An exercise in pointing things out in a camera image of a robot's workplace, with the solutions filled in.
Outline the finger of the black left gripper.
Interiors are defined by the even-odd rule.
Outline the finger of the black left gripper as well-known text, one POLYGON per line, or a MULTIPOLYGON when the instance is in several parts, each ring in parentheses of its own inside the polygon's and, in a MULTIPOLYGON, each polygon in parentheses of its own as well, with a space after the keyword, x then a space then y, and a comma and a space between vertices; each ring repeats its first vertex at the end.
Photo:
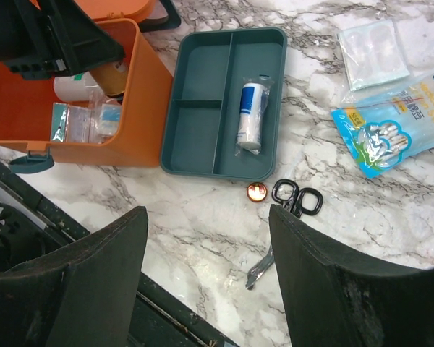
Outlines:
POLYGON ((24 49, 12 72, 24 78, 66 77, 125 57, 122 46, 75 1, 13 1, 24 49))

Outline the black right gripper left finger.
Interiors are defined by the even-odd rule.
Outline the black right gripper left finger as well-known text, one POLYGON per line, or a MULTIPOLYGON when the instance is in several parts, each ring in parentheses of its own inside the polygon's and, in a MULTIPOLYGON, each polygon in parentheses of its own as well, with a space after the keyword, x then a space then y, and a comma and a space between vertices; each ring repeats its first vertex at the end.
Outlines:
POLYGON ((138 206, 0 272, 0 346, 125 346, 147 237, 138 206))

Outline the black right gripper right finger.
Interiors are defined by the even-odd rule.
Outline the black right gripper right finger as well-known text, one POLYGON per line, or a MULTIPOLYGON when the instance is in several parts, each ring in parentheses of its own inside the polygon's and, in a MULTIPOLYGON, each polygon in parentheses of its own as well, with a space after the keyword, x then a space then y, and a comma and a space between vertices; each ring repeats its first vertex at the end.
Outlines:
POLYGON ((434 346, 434 268, 359 252, 278 205, 269 225, 293 346, 434 346))

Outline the brown medicine bottle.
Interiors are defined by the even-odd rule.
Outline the brown medicine bottle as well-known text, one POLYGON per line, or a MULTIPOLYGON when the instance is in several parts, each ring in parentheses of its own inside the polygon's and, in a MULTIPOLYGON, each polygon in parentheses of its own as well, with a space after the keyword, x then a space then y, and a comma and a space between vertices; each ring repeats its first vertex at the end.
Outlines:
POLYGON ((123 101, 128 78, 128 67, 124 60, 100 65, 89 73, 107 97, 120 103, 123 101))

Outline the teal-header small packet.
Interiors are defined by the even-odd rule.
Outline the teal-header small packet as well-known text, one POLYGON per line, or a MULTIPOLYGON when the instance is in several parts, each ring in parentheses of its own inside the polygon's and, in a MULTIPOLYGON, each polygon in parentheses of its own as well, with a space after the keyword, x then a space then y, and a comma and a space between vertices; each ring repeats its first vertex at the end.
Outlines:
POLYGON ((64 142, 67 135, 69 106, 65 103, 53 103, 50 141, 64 142))

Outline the alcohol pad packets bag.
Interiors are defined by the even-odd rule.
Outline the alcohol pad packets bag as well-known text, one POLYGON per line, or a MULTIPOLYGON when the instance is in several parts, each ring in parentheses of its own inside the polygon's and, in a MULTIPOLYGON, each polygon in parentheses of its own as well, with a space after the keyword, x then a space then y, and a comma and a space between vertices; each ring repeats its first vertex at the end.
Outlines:
POLYGON ((67 142, 102 144, 119 129, 122 105, 104 93, 93 93, 86 106, 69 105, 67 142))

